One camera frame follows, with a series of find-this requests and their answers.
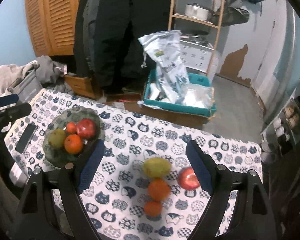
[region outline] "concrete floor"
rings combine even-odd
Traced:
[[[262,110],[258,99],[247,87],[215,76],[217,112],[203,130],[224,138],[261,142]]]

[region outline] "green plate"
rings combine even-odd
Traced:
[[[89,118],[96,123],[97,134],[95,138],[98,138],[100,135],[100,117],[91,108],[77,106],[72,109],[67,109],[61,115],[53,119],[51,124],[48,125],[48,128],[44,136],[42,147],[43,147],[46,160],[51,164],[53,164],[55,167],[62,168],[64,165],[66,165],[69,162],[75,162],[79,154],[76,155],[69,154],[66,152],[64,148],[62,149],[52,148],[48,142],[50,133],[57,128],[64,129],[69,122],[77,123],[83,118]]]

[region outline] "smartphone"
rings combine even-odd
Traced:
[[[34,124],[28,124],[25,131],[23,132],[23,134],[20,137],[20,140],[18,141],[17,145],[16,145],[16,151],[19,153],[23,153],[24,150],[28,147],[35,129],[36,129],[36,125]]]

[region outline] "yellow-green fruit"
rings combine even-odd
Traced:
[[[162,178],[171,170],[171,163],[163,158],[155,157],[146,160],[142,166],[143,172],[150,178]]]
[[[48,142],[52,148],[61,149],[65,144],[66,137],[66,131],[58,128],[50,133]]]

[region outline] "table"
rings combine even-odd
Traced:
[[[217,164],[239,172],[254,169],[262,180],[261,149],[253,142],[225,139],[53,90],[41,90],[30,104],[31,114],[17,120],[5,137],[9,152],[27,176],[38,167],[44,171],[55,169],[44,158],[42,143],[45,131],[53,130],[50,123],[56,116],[76,106],[98,112],[102,129],[100,138],[104,140],[106,151],[89,189],[80,197],[98,232],[113,239],[189,236],[210,197],[201,188],[185,191],[176,181],[178,172],[189,166],[185,149],[191,139]],[[15,146],[28,123],[37,125],[37,129],[26,151],[19,154]],[[149,179],[141,172],[141,165],[152,156],[161,156],[172,163],[172,170],[165,178],[172,194],[163,202],[162,215],[156,218],[147,217],[143,211],[144,203],[149,200],[146,190]],[[227,230],[235,199],[236,192],[233,191],[218,234]],[[62,208],[58,191],[54,191],[54,200]]]

